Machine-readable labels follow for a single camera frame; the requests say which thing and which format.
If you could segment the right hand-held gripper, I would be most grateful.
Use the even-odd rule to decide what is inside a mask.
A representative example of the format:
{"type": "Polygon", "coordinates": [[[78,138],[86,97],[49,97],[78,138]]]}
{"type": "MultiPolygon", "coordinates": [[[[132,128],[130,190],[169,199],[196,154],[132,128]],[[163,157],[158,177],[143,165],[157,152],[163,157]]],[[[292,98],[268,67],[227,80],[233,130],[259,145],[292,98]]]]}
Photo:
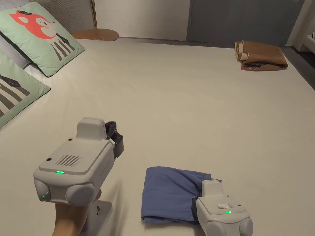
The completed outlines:
{"type": "Polygon", "coordinates": [[[206,236],[252,236],[250,213],[230,195],[219,180],[202,182],[201,192],[192,200],[192,213],[206,236]]]}

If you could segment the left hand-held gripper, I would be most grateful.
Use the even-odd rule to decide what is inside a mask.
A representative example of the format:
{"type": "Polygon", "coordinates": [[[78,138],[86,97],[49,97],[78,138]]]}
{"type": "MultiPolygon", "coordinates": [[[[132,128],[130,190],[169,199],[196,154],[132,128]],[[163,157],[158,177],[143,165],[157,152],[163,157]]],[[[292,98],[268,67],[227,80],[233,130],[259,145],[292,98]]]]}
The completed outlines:
{"type": "Polygon", "coordinates": [[[45,158],[33,173],[42,202],[89,205],[82,232],[101,232],[112,212],[112,203],[96,196],[116,158],[124,151],[116,122],[83,118],[74,139],[68,139],[45,158]]]}

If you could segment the person's left hand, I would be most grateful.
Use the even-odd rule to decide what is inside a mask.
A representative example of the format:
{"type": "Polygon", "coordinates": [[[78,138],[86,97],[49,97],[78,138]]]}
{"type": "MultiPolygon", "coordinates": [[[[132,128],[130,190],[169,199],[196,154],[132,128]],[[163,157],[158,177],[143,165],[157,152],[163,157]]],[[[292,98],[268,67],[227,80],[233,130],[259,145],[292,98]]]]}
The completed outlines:
{"type": "Polygon", "coordinates": [[[89,205],[71,206],[55,204],[55,226],[53,236],[79,236],[86,222],[89,205]]]}

